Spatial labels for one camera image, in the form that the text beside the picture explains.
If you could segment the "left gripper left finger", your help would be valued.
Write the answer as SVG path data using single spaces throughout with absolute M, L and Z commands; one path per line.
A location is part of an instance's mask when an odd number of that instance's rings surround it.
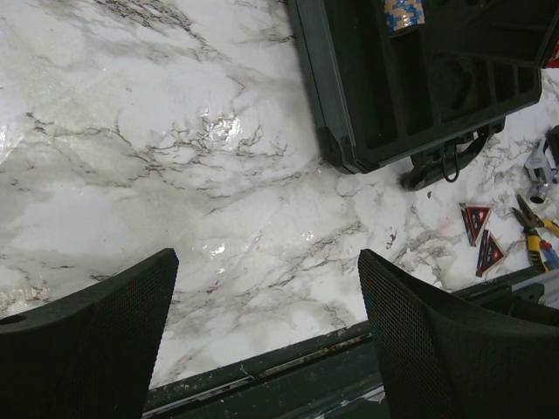
M 3 418 L 139 418 L 179 261 L 129 269 L 1 320 Z

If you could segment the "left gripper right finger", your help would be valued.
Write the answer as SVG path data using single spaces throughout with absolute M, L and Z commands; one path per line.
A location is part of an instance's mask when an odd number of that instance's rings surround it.
M 558 311 L 477 306 L 361 252 L 362 295 L 394 418 L 555 418 Z

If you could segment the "black poker set case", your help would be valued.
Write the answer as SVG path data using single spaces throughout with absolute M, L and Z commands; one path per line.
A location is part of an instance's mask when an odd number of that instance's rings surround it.
M 323 158 L 368 174 L 410 158 L 404 189 L 455 181 L 509 114 L 535 104 L 558 41 L 555 1 L 424 1 L 390 28 L 384 1 L 292 1 Z

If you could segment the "lower triangular red black card box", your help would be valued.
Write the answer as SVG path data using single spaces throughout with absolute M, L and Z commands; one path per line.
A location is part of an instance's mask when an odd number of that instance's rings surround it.
M 505 256 L 505 252 L 501 249 L 491 231 L 484 230 L 480 240 L 476 276 L 482 278 L 488 271 L 499 264 Z

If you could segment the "triangular red black card box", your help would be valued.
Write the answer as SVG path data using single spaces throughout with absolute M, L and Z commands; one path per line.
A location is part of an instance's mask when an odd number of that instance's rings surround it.
M 468 243 L 476 247 L 487 226 L 492 207 L 484 204 L 460 203 L 460 213 L 466 229 Z
M 476 276 L 482 278 L 488 271 L 499 264 L 505 256 L 505 252 L 501 249 L 491 231 L 484 230 L 480 240 Z

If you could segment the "upper triangular red black card box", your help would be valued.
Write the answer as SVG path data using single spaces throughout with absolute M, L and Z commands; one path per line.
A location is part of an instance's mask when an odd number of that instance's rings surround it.
M 492 207 L 484 204 L 460 203 L 460 213 L 466 229 L 468 243 L 476 247 L 487 226 Z

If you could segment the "small red blue screwdriver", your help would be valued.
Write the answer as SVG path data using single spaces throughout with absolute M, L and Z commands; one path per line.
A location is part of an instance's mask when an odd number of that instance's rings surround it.
M 553 248 L 550 242 L 545 240 L 540 241 L 540 250 L 542 255 L 546 259 L 547 267 L 550 271 L 558 270 L 559 269 L 559 256 L 556 253 L 555 249 Z

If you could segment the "dark metal cylinder rod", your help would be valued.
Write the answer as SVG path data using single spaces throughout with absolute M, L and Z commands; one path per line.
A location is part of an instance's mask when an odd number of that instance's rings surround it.
M 546 140 L 553 156 L 555 165 L 559 166 L 559 126 L 551 128 L 546 133 Z

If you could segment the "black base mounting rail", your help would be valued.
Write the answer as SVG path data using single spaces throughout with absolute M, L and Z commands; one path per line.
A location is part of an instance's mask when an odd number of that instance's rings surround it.
M 531 267 L 452 295 L 498 313 L 507 313 L 522 301 L 557 310 L 558 273 Z M 144 416 L 394 418 L 369 319 L 153 389 Z

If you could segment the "yellow handled pliers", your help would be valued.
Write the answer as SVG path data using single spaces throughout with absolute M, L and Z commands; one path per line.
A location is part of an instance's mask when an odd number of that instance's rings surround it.
M 520 194 L 516 195 L 516 201 L 518 207 L 512 208 L 512 211 L 522 226 L 526 238 L 529 261 L 538 271 L 548 272 L 546 259 L 540 250 L 540 241 L 543 238 L 539 234 L 539 229 L 546 229 L 555 237 L 558 237 L 558 224 L 547 218 L 542 219 L 538 217 Z

